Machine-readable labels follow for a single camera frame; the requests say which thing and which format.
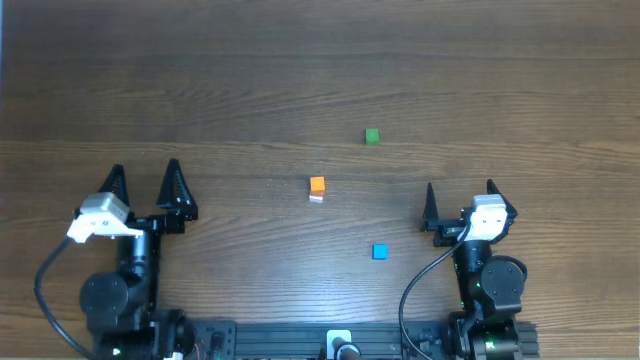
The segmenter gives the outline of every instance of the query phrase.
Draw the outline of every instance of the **wooden table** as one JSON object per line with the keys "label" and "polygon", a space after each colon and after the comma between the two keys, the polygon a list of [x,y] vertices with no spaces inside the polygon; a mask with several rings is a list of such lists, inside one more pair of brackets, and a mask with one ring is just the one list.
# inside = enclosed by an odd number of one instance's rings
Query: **wooden table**
{"label": "wooden table", "polygon": [[[200,206],[166,237],[161,303],[239,322],[396,321],[493,178],[519,209],[496,249],[530,277],[545,357],[638,356],[636,0],[7,0],[0,121],[0,356],[74,356],[33,275],[114,163],[133,210],[180,159]],[[381,144],[364,145],[379,128]],[[324,175],[324,204],[308,178]],[[371,245],[390,257],[371,260]],[[90,346],[83,281],[114,242],[71,247],[45,296]],[[459,307],[450,263],[407,317]]]}

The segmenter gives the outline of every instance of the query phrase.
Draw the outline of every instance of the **brown wooden surface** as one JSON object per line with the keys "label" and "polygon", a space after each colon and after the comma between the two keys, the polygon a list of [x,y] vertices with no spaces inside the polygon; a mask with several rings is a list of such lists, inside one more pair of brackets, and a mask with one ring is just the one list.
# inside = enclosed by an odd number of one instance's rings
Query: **brown wooden surface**
{"label": "brown wooden surface", "polygon": [[[443,251],[418,231],[427,182],[456,216],[492,177],[520,210],[496,249],[530,269],[519,319],[542,355],[638,356],[638,1],[5,0],[4,20],[0,356],[74,355],[36,268],[112,164],[144,214],[170,157],[200,220],[165,238],[164,307],[396,321]],[[114,256],[73,246],[45,281],[87,345],[79,288]],[[407,317],[458,304],[447,263]]]}

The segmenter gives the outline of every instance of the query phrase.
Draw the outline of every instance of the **green cube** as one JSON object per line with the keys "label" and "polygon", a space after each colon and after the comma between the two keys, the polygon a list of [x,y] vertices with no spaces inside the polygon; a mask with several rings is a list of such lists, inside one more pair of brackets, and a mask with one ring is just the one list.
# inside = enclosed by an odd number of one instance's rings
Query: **green cube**
{"label": "green cube", "polygon": [[367,145],[378,145],[380,143],[380,134],[378,129],[365,130],[365,141]]}

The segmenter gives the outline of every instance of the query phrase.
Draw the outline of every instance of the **blue cube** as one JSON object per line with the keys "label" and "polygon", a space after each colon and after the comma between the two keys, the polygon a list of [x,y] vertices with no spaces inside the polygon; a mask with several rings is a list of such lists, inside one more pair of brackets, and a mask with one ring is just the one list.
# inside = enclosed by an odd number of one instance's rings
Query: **blue cube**
{"label": "blue cube", "polygon": [[387,260],[389,257],[389,246],[387,244],[373,245],[373,260]]}

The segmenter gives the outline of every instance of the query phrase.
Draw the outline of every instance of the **orange cube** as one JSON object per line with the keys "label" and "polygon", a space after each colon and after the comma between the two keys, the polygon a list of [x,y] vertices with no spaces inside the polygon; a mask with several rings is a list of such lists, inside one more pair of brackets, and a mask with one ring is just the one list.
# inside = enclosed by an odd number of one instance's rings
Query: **orange cube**
{"label": "orange cube", "polygon": [[316,176],[311,178],[311,195],[322,196],[326,193],[324,187],[324,176]]}

